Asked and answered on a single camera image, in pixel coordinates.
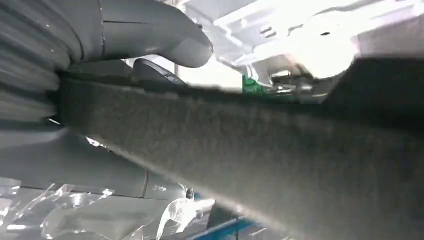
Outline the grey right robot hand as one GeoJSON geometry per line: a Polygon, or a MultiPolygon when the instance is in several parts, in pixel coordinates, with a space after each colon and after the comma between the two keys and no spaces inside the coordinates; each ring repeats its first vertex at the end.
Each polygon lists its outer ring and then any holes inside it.
{"type": "Polygon", "coordinates": [[[119,111],[124,90],[181,89],[146,60],[204,66],[213,44],[179,9],[156,0],[0,3],[0,237],[140,237],[185,190],[106,147],[90,116],[119,111]]]}

